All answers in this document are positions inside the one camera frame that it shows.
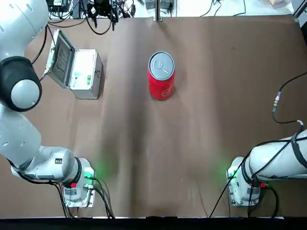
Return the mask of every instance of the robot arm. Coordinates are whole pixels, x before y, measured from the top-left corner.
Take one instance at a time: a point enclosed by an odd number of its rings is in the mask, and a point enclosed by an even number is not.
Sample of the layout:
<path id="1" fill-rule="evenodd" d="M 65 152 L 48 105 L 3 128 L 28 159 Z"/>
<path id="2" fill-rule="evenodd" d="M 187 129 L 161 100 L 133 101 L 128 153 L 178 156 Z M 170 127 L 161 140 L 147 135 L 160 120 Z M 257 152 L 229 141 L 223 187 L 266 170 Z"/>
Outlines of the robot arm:
<path id="1" fill-rule="evenodd" d="M 40 81 L 24 50 L 47 20 L 45 0 L 0 3 L 0 154 L 18 177 L 63 183 L 69 207 L 92 207 L 94 191 L 85 187 L 94 184 L 87 178 L 95 172 L 88 160 L 74 157 L 69 149 L 41 146 L 40 133 L 19 113 L 41 98 Z"/>
<path id="2" fill-rule="evenodd" d="M 297 138 L 307 137 L 307 130 L 297 135 Z M 274 142 L 254 147 L 245 162 L 243 157 L 234 159 L 231 167 L 226 171 L 227 179 L 231 179 L 236 171 L 235 177 L 230 181 L 230 202 L 233 206 L 248 206 L 250 192 L 253 206 L 258 203 L 260 196 L 260 182 L 270 180 L 281 180 L 289 178 L 307 178 L 307 139 L 298 141 L 300 153 L 295 153 L 291 144 L 288 144 L 271 163 L 257 174 L 256 181 L 252 176 L 265 166 L 274 155 L 280 151 L 285 142 Z"/>

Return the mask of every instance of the floor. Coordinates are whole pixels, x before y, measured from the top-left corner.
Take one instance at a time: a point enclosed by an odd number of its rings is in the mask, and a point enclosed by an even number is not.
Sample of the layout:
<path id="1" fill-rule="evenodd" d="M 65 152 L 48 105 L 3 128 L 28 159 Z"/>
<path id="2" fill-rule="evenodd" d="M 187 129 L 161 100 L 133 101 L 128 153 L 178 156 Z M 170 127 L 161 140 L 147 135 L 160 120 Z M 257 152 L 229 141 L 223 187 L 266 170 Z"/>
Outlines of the floor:
<path id="1" fill-rule="evenodd" d="M 131 6 L 132 1 L 134 1 L 136 5 L 136 18 L 154 17 L 154 9 L 147 10 L 145 5 L 141 5 L 137 0 L 127 0 L 127 7 Z M 78 0 L 73 0 L 71 9 L 76 3 L 78 4 L 78 2 Z M 212 5 L 210 8 L 211 2 L 211 0 L 175 0 L 174 12 L 172 16 L 198 17 L 208 11 L 209 12 L 206 14 L 206 16 L 214 16 L 215 13 L 216 16 L 232 16 L 244 12 L 244 0 L 221 0 L 221 5 L 217 3 Z M 281 3 L 276 6 L 272 6 L 269 0 L 245 0 L 245 5 L 246 13 L 243 15 L 282 15 L 293 13 L 291 3 Z M 170 13 L 167 13 L 166 10 L 162 10 L 161 16 L 170 17 L 171 15 Z M 56 19 L 56 17 L 52 15 L 50 15 L 50 18 Z"/>

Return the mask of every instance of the metal case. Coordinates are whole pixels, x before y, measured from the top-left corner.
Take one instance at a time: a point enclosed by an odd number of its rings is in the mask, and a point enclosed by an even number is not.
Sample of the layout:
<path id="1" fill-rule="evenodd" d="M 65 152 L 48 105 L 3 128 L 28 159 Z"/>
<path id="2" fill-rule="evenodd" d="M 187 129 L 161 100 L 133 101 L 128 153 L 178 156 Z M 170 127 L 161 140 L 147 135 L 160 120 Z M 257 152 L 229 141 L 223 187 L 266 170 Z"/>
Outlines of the metal case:
<path id="1" fill-rule="evenodd" d="M 94 49 L 76 49 L 58 29 L 53 35 L 46 70 L 62 88 L 78 99 L 97 99 L 103 63 Z"/>

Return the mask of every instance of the metal bracket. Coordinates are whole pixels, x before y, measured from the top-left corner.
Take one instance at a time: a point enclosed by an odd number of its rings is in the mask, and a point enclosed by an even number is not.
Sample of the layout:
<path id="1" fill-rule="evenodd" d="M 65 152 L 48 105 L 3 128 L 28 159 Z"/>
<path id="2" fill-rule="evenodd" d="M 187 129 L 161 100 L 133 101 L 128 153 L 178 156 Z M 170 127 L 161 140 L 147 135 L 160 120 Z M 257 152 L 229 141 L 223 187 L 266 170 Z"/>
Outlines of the metal bracket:
<path id="1" fill-rule="evenodd" d="M 157 22 L 162 22 L 163 19 L 161 17 L 161 2 L 160 0 L 155 0 L 155 4 L 154 4 L 154 8 L 155 8 L 155 21 Z"/>

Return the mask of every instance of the brown paper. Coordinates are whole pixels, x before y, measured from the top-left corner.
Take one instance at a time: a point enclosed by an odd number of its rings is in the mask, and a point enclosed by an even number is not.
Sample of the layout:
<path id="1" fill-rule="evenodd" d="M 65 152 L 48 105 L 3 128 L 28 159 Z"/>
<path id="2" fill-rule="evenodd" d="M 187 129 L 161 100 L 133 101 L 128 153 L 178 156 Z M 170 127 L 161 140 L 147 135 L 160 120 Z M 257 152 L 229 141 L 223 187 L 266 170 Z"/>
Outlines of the brown paper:
<path id="1" fill-rule="evenodd" d="M 107 23 L 99 20 L 98 30 Z M 235 157 L 298 128 L 272 120 L 281 84 L 307 68 L 306 45 L 291 15 L 125 19 L 104 36 L 86 23 L 63 31 L 75 47 L 98 50 L 105 65 L 103 94 L 76 100 L 46 78 L 40 104 L 25 115 L 40 131 L 42 145 L 70 148 L 91 162 L 110 188 L 116 216 L 206 216 Z M 43 34 L 27 57 L 36 55 L 42 40 Z M 148 60 L 159 50 L 172 55 L 176 66 L 176 90 L 163 102 L 151 98 L 147 82 Z M 38 74 L 47 52 L 35 64 Z M 284 89 L 279 119 L 304 120 L 306 85 L 301 78 Z M 6 185 L 0 190 L 2 218 L 63 215 L 55 188 L 15 178 L 3 158 L 0 165 L 0 183 Z M 272 185 L 280 196 L 279 215 L 307 214 L 305 181 Z M 79 216 L 106 215 L 99 196 L 94 205 Z M 267 193 L 253 214 L 270 216 L 273 210 Z M 228 215 L 225 193 L 213 216 Z M 246 209 L 231 208 L 231 215 L 244 216 Z"/>

